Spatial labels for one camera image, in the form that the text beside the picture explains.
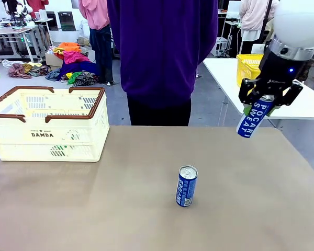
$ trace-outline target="pile of clothes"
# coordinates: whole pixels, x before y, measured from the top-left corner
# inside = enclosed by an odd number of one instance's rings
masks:
[[[46,76],[51,71],[46,65],[41,63],[25,63],[22,61],[8,61],[2,62],[3,66],[8,68],[8,76],[14,78],[32,78],[39,76]]]
[[[94,85],[98,81],[99,70],[86,55],[82,54],[77,43],[61,43],[48,51],[63,60],[60,69],[50,72],[46,79],[61,81],[72,86]]]

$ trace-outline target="brown basket handle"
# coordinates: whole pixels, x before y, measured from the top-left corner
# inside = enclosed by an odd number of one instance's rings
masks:
[[[72,116],[48,115],[48,116],[46,116],[46,123],[49,123],[49,121],[51,119],[91,119],[92,117],[94,117],[96,109],[98,108],[98,106],[101,102],[101,99],[105,93],[105,89],[102,87],[71,87],[69,89],[69,93],[73,92],[74,90],[100,90],[99,95],[98,95],[93,107],[89,111],[89,114],[87,116],[83,116],[83,115],[72,115]]]
[[[4,95],[0,97],[0,102],[19,89],[49,90],[50,92],[54,93],[53,87],[50,87],[50,86],[15,86],[13,89],[9,90],[8,92],[6,92]]]
[[[53,87],[50,86],[15,86],[4,95],[0,97],[0,102],[7,98],[9,95],[13,94],[19,89],[38,89],[38,90],[49,90],[50,92],[54,93]],[[15,114],[0,114],[0,118],[2,119],[18,119],[23,123],[26,123],[25,117],[23,114],[15,115]]]
[[[15,115],[15,114],[0,114],[1,119],[18,119],[23,123],[26,123],[25,117],[23,114]]]

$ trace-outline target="can lid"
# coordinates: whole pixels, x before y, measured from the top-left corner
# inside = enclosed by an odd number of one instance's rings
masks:
[[[182,166],[179,173],[185,179],[194,179],[198,176],[198,170],[193,166]]]
[[[272,102],[272,101],[274,101],[274,96],[273,95],[263,95],[261,100],[262,101],[267,101],[267,102]]]

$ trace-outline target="blue can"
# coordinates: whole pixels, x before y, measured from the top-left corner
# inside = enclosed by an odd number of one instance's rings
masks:
[[[243,115],[237,126],[237,133],[244,138],[251,138],[264,117],[272,110],[274,96],[264,95],[253,104],[249,114]]]
[[[176,202],[179,206],[188,207],[192,204],[198,171],[193,166],[182,166],[179,169]]]

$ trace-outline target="plastic basket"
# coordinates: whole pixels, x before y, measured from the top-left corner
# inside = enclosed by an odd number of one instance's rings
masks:
[[[0,97],[3,161],[97,162],[108,130],[103,88],[17,86]]]
[[[263,55],[237,55],[237,85],[241,86],[244,78],[256,79],[261,73],[259,69]]]

